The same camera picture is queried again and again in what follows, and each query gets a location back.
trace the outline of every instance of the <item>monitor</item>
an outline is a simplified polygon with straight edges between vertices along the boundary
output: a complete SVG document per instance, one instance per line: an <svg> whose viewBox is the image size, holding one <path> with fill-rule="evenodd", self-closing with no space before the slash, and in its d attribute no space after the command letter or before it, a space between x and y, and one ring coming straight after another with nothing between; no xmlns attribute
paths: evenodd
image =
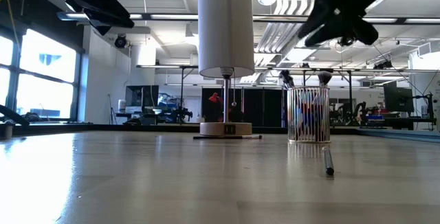
<svg viewBox="0 0 440 224"><path fill-rule="evenodd" d="M156 107L159 86L127 86L125 100L128 107Z"/></svg>
<svg viewBox="0 0 440 224"><path fill-rule="evenodd" d="M388 112L414 112L413 91L399 87L384 87L385 107Z"/></svg>

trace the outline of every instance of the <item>lamp base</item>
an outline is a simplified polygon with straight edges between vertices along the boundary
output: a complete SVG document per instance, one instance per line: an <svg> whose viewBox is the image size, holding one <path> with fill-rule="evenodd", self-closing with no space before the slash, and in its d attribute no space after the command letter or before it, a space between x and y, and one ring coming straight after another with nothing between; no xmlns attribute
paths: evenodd
<svg viewBox="0 0 440 224"><path fill-rule="evenodd" d="M204 137L238 137L252 135L252 124L248 123L201 123L200 135Z"/></svg>

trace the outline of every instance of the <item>security camera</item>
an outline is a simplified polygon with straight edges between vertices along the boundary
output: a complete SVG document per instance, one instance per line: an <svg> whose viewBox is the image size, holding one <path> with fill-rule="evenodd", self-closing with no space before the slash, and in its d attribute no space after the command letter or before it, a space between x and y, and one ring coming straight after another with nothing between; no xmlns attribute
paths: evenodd
<svg viewBox="0 0 440 224"><path fill-rule="evenodd" d="M129 46L126 34L118 35L118 38L115 40L115 46L119 49L125 49Z"/></svg>

